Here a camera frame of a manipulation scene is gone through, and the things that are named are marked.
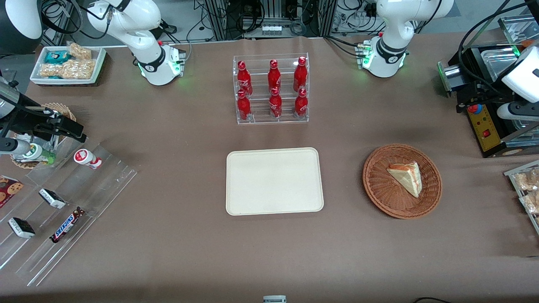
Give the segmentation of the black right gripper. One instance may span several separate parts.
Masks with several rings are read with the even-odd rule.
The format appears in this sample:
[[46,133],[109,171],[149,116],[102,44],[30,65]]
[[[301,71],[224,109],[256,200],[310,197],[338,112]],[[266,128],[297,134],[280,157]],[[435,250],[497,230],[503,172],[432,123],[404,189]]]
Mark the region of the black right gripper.
[[11,111],[1,117],[1,138],[6,138],[8,132],[14,132],[32,133],[44,140],[50,140],[54,135],[73,138],[81,143],[87,140],[83,126],[62,112],[39,105],[25,96],[15,102],[1,95],[1,100],[4,105],[12,106]]

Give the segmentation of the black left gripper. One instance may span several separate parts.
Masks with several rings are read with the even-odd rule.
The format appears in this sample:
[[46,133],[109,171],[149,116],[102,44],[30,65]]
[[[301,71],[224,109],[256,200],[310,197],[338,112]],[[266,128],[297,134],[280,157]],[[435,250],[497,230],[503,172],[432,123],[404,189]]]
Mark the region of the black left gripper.
[[502,81],[489,84],[485,81],[474,81],[475,93],[456,93],[457,113],[464,110],[469,114],[481,113],[481,105],[492,102],[506,104],[515,100],[514,92]]

